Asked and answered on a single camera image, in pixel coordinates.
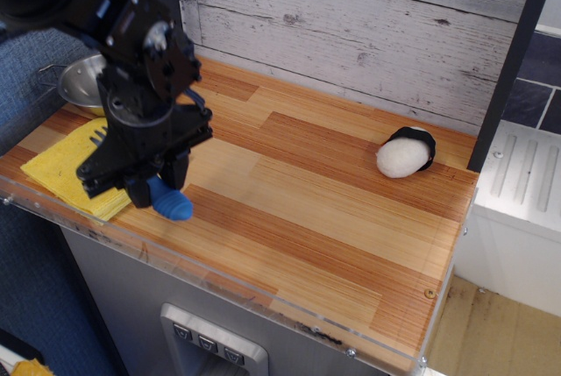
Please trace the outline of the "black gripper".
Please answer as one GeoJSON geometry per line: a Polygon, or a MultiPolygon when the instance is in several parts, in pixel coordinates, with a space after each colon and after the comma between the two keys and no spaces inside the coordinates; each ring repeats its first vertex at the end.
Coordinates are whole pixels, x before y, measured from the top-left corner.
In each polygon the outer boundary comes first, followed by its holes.
{"type": "MultiPolygon", "coordinates": [[[[154,120],[127,123],[113,110],[107,112],[109,130],[126,144],[135,160],[156,160],[160,178],[171,189],[182,189],[191,149],[212,137],[212,111],[196,104],[176,104],[154,120]]],[[[124,189],[138,209],[152,206],[147,179],[125,177],[124,189]]]]}

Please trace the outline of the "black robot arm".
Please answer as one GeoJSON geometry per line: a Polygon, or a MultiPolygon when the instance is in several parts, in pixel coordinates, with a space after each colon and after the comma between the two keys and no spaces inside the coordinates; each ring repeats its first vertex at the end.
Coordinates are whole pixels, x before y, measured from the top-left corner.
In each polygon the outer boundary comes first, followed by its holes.
{"type": "Polygon", "coordinates": [[[1,19],[13,32],[57,29],[105,58],[96,84],[107,124],[77,170],[88,196],[122,189],[139,208],[189,218],[181,188],[212,113],[192,89],[201,64],[170,10],[160,0],[1,0],[1,19]]]}

